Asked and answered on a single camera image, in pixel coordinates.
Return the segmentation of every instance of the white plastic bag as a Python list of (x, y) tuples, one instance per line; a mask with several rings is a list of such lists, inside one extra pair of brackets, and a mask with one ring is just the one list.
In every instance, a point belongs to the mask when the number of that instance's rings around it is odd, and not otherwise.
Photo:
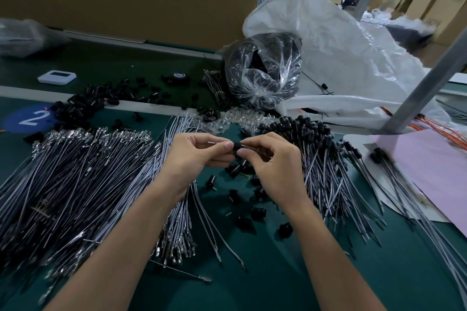
[(0, 18), (0, 56), (24, 58), (69, 39), (34, 20)]
[[(276, 107), (282, 115), (307, 107), (326, 113), (327, 122), (379, 129), (388, 119), (379, 107), (394, 113), (425, 76), (420, 60), (385, 27), (359, 23), (330, 0), (266, 0), (246, 18), (243, 33), (267, 32), (302, 39), (299, 91)], [(334, 96), (324, 95), (321, 84)], [(435, 101), (423, 113), (450, 121)]]

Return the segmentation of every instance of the plastic bag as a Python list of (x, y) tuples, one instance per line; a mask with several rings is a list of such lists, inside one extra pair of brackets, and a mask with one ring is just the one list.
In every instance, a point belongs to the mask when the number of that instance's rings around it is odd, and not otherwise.
[(237, 41), (224, 52), (230, 92), (246, 107), (273, 109), (298, 90), (300, 40), (290, 33), (266, 33)]
[[(299, 91), (277, 106), (282, 115), (307, 107), (331, 123), (379, 129), (388, 116), (378, 107), (394, 113), (425, 76), (420, 60), (385, 27), (359, 23), (330, 0), (266, 0), (246, 18), (243, 33), (266, 32), (302, 40)], [(434, 100), (422, 113), (456, 126)]]
[(24, 58), (68, 41), (63, 33), (34, 20), (0, 18), (0, 56)]

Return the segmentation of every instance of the blue sticker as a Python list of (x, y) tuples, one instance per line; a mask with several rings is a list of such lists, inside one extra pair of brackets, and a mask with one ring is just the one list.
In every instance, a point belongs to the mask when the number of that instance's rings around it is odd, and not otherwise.
[(55, 112), (50, 110), (50, 106), (52, 103), (41, 103), (19, 109), (3, 120), (1, 129), (18, 134), (50, 130), (57, 122)]

